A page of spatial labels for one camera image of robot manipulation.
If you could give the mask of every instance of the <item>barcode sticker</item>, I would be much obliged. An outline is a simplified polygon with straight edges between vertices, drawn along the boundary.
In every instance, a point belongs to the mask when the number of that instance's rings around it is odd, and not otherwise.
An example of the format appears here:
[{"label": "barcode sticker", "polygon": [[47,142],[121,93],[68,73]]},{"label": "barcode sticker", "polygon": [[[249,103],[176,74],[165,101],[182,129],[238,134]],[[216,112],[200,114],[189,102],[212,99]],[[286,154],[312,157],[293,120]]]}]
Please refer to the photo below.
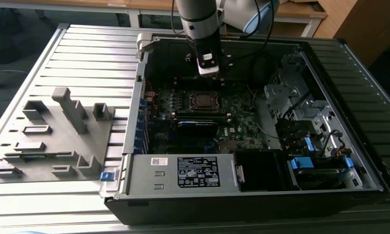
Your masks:
[{"label": "barcode sticker", "polygon": [[113,3],[108,3],[108,6],[118,6],[118,7],[125,7],[125,4],[113,4]]}]

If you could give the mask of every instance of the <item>motherboard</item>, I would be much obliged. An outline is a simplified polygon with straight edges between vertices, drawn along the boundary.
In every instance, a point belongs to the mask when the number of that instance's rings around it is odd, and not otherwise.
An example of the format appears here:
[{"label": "motherboard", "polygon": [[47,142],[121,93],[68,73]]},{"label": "motherboard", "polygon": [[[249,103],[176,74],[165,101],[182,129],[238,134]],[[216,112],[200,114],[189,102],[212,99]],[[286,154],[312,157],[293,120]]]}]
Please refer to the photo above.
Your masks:
[{"label": "motherboard", "polygon": [[146,100],[152,154],[225,154],[264,147],[245,85],[209,91],[149,83]]}]

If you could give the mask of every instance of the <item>power supply label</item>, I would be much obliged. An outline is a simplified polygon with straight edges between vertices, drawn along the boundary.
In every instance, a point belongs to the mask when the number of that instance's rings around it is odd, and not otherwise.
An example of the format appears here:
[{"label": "power supply label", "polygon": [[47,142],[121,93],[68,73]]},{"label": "power supply label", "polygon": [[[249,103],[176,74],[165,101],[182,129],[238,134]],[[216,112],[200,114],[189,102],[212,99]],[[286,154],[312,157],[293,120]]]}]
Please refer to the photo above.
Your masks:
[{"label": "power supply label", "polygon": [[220,187],[217,157],[178,157],[177,185],[181,188]]}]

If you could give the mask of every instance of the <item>robotic arm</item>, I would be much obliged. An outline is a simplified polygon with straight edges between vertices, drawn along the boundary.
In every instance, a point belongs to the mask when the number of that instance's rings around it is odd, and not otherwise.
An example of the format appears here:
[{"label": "robotic arm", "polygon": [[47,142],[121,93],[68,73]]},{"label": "robotic arm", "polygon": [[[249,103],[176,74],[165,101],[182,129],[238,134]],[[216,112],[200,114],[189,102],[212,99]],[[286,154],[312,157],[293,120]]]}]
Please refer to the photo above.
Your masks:
[{"label": "robotic arm", "polygon": [[245,33],[252,33],[256,28],[257,32],[262,31],[272,21],[270,1],[276,11],[278,0],[176,0],[192,57],[202,77],[218,75],[220,68],[226,66],[220,41],[221,23]]}]

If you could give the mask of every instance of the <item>white sticker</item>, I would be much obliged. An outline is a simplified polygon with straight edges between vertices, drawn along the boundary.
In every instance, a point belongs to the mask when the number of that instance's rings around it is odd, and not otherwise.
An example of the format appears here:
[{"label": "white sticker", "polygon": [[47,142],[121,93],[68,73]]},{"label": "white sticker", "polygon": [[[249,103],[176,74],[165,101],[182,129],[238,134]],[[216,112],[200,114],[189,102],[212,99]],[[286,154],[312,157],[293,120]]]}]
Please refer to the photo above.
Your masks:
[{"label": "white sticker", "polygon": [[213,54],[202,55],[202,58],[204,58],[204,60],[210,60],[210,59],[213,59]]},{"label": "white sticker", "polygon": [[113,4],[113,3],[108,3],[108,6],[118,6],[118,7],[125,7],[125,4]]},{"label": "white sticker", "polygon": [[309,17],[310,18],[322,18],[322,19],[325,18],[325,16],[320,16],[320,15],[310,15]]},{"label": "white sticker", "polygon": [[168,158],[166,157],[153,157],[152,158],[152,166],[168,166]]}]

